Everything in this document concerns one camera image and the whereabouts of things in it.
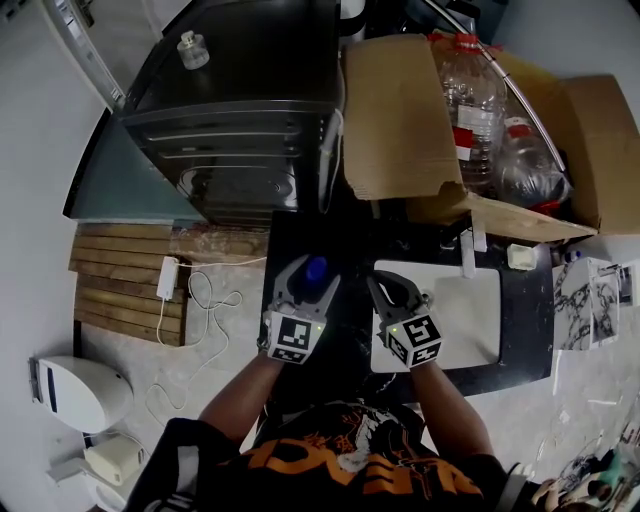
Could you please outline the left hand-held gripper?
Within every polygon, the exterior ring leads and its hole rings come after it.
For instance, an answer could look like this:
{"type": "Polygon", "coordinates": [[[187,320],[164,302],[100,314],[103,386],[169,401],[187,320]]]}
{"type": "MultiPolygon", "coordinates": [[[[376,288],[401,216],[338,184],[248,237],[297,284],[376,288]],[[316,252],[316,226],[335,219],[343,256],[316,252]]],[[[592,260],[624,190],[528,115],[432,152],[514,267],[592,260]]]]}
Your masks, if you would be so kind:
{"type": "Polygon", "coordinates": [[[273,300],[263,313],[266,333],[258,338],[258,348],[274,360],[304,364],[315,350],[327,324],[327,311],[341,281],[336,275],[316,303],[294,303],[289,280],[310,255],[289,263],[275,278],[273,300]]]}

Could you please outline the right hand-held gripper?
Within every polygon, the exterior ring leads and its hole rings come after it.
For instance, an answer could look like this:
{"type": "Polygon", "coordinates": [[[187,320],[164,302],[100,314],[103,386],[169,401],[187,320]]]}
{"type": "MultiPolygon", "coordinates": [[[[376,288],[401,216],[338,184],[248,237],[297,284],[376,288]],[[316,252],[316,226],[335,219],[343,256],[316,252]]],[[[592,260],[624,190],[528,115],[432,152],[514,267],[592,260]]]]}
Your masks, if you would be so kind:
{"type": "Polygon", "coordinates": [[[407,369],[434,361],[444,341],[430,298],[397,273],[375,270],[367,286],[378,313],[377,336],[407,369]]]}

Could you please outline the person's right forearm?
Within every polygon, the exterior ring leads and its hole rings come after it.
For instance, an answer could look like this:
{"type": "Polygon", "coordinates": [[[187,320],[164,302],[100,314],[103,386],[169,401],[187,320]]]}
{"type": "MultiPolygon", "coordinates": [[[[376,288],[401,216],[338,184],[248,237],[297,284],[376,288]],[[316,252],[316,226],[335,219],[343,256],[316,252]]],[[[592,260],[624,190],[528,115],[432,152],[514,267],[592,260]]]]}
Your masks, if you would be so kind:
{"type": "Polygon", "coordinates": [[[426,428],[441,457],[459,462],[494,455],[480,415],[435,362],[412,368],[410,375],[426,428]]]}

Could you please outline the person's left forearm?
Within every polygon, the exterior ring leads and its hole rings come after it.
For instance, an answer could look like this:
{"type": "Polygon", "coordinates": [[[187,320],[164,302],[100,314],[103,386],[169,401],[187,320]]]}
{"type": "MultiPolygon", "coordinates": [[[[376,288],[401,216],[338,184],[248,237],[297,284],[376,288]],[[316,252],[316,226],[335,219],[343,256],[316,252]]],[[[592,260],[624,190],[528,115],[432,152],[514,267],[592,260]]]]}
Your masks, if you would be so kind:
{"type": "Polygon", "coordinates": [[[258,420],[284,367],[256,355],[203,409],[198,419],[240,447],[258,420]]]}

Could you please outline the white soap dish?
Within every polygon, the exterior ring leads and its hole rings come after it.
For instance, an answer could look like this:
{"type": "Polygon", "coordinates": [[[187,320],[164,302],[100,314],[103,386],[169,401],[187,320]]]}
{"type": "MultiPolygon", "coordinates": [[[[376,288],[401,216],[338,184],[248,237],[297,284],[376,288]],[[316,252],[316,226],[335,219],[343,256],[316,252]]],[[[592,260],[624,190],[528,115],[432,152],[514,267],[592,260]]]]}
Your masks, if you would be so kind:
{"type": "Polygon", "coordinates": [[[536,251],[532,247],[511,244],[507,247],[507,262],[513,270],[534,270],[537,267],[536,251]]]}

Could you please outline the black vanity counter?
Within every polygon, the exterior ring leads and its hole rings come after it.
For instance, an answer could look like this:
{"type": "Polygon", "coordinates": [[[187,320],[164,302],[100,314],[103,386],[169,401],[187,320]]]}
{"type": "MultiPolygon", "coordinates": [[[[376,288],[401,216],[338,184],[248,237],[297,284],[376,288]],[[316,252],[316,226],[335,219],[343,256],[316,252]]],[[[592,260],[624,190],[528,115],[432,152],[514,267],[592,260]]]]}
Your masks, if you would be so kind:
{"type": "MultiPolygon", "coordinates": [[[[391,391],[413,395],[406,377],[375,376],[370,368],[373,347],[373,301],[365,278],[377,259],[389,257],[415,263],[456,266],[462,253],[454,230],[435,225],[382,220],[331,219],[300,212],[276,212],[272,217],[263,294],[275,289],[275,279],[299,256],[324,257],[329,276],[341,282],[328,309],[329,331],[310,363],[284,372],[276,393],[295,398],[305,385],[314,394],[375,388],[390,382],[391,391]]],[[[447,375],[465,396],[535,382],[551,373],[553,291],[551,260],[546,245],[538,246],[537,269],[516,271],[507,265],[509,239],[491,235],[488,249],[476,257],[482,270],[499,275],[499,354],[496,362],[477,368],[452,369],[447,375]]]]}

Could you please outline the white power adapter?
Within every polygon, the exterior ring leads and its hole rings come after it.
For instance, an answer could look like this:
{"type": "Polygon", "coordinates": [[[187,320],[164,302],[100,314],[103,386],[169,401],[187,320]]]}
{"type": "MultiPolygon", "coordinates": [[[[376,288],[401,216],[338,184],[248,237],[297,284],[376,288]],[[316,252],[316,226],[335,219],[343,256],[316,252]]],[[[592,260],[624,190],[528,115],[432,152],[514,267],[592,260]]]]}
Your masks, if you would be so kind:
{"type": "Polygon", "coordinates": [[[163,258],[156,288],[156,296],[162,301],[169,301],[173,298],[178,269],[179,261],[175,257],[165,256],[163,258]]]}

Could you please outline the person's black orange t-shirt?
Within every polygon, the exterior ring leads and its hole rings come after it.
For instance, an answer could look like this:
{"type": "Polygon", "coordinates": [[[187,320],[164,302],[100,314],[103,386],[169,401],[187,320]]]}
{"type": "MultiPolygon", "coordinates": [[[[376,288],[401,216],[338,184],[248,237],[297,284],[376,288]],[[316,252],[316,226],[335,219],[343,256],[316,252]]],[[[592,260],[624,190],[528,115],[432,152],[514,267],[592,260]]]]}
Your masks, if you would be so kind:
{"type": "Polygon", "coordinates": [[[508,482],[490,455],[451,462],[404,407],[332,402],[242,452],[200,421],[168,422],[124,512],[493,512],[508,482]]]}

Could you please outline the marble pattern box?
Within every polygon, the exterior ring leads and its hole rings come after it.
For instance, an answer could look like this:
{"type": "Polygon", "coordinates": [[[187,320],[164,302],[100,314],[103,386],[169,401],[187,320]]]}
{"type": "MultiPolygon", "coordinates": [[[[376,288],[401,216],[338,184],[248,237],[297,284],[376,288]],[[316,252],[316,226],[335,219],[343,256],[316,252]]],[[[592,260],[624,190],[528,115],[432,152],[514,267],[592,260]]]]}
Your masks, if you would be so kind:
{"type": "Polygon", "coordinates": [[[554,348],[590,351],[619,337],[621,310],[640,305],[640,262],[585,257],[553,269],[554,348]]]}

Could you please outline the wooden slat platform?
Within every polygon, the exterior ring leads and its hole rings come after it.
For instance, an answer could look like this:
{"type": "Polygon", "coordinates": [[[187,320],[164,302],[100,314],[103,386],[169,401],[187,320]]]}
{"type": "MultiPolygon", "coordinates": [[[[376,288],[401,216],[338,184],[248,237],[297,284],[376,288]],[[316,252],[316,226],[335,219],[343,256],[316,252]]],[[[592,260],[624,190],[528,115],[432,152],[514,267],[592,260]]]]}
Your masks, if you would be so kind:
{"type": "Polygon", "coordinates": [[[81,223],[69,270],[77,275],[74,319],[170,347],[185,343],[187,274],[177,272],[169,299],[157,295],[172,227],[81,223]]]}

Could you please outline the large clear red-capped jug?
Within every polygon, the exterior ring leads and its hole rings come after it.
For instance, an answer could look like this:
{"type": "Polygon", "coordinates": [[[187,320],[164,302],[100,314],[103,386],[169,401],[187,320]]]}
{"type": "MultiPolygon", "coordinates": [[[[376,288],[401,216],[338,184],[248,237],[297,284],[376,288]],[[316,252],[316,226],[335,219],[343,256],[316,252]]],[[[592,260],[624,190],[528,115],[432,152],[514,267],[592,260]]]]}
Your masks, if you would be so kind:
{"type": "Polygon", "coordinates": [[[464,186],[491,192],[504,133],[507,90],[481,54],[478,38],[458,33],[442,58],[439,78],[464,186]]]}

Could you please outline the white rounded appliance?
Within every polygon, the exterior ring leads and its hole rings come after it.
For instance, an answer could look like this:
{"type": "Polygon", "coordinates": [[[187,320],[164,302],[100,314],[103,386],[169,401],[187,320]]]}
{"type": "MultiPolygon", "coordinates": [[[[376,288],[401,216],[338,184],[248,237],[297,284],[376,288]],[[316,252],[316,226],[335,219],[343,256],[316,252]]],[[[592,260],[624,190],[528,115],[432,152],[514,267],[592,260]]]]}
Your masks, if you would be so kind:
{"type": "Polygon", "coordinates": [[[32,400],[70,428],[98,434],[130,411],[134,394],[113,368],[73,356],[28,361],[32,400]]]}

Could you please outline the glass perfume bottle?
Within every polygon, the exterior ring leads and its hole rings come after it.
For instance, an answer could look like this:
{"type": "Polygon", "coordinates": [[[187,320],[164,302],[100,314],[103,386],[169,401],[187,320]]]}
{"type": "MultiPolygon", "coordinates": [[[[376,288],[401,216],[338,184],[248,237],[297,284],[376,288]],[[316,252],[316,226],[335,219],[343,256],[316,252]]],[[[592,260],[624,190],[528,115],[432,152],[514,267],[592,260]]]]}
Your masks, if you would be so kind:
{"type": "Polygon", "coordinates": [[[210,60],[204,37],[191,30],[181,34],[177,51],[184,67],[190,71],[202,68],[210,60]]]}

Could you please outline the white cooker appliance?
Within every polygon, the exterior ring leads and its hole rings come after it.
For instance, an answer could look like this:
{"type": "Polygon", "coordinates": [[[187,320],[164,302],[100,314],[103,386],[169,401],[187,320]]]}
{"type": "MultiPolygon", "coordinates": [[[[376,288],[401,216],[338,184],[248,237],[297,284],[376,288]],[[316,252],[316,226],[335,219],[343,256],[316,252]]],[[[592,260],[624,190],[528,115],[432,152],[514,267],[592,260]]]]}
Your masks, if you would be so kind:
{"type": "Polygon", "coordinates": [[[340,0],[340,34],[351,35],[364,26],[364,12],[367,0],[340,0]]]}

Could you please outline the white wall rack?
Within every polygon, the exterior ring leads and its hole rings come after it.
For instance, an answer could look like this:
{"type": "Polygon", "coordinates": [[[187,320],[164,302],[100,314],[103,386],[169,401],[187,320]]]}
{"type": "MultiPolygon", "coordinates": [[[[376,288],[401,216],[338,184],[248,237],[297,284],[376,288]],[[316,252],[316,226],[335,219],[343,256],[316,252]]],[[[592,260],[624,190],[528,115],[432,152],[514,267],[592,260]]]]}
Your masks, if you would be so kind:
{"type": "Polygon", "coordinates": [[[52,35],[88,87],[111,112],[124,104],[122,88],[90,40],[76,0],[38,0],[52,35]]]}

